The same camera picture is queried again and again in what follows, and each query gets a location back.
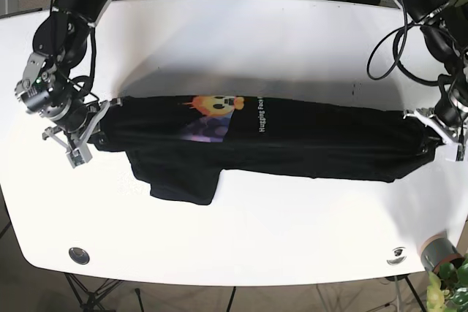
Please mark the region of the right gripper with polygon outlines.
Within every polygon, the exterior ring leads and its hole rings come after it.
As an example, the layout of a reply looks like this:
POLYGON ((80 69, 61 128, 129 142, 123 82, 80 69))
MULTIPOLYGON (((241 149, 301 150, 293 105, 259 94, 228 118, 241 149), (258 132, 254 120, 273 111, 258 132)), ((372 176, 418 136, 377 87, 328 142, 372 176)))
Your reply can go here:
POLYGON ((21 80, 15 86, 15 97, 23 103, 29 114, 47 118, 56 126, 46 128, 42 139, 55 140, 66 149, 66 156, 72 168, 92 160, 88 144, 98 151, 122 151, 121 109, 122 100, 112 100, 105 113, 91 133, 86 125, 96 113, 96 103, 85 103, 94 83, 95 65, 90 75, 68 78, 55 64, 48 60, 29 60, 21 80))

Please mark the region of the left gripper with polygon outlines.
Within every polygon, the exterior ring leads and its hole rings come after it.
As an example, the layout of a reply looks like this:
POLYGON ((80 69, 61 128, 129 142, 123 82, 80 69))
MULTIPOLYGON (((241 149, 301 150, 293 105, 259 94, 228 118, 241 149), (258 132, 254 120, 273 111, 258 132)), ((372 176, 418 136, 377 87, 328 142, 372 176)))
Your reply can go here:
POLYGON ((467 83, 438 82, 441 97, 435 108, 404 110, 403 119, 411 118, 424 125, 423 152, 448 146, 448 161, 467 161, 467 135, 460 134, 453 143, 449 129, 461 129, 467 120, 467 83))

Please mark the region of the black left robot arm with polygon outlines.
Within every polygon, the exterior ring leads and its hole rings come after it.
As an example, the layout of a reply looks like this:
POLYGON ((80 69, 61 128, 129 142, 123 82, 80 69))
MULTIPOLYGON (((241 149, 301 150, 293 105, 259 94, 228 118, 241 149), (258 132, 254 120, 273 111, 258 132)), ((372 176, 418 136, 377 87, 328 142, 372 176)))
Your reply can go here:
POLYGON ((467 10, 453 0, 395 0, 403 12, 404 24, 391 32, 392 69, 399 69, 412 81, 437 87, 440 99, 432 108, 404 111, 433 129, 445 144, 451 161, 467 160, 467 10), (416 77, 402 63, 408 32, 419 28, 430 54, 446 72, 435 81, 416 77))

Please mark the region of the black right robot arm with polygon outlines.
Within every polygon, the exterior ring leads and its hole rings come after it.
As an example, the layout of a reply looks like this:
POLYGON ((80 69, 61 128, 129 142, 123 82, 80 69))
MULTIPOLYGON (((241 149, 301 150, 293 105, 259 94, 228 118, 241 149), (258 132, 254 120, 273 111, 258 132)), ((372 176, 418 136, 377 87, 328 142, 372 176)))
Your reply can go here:
POLYGON ((48 18, 36 30, 33 51, 15 97, 28 113, 55 125, 42 138, 62 145, 72 167, 92 158, 88 140, 111 103, 92 93, 96 27, 112 0, 50 0, 48 18))

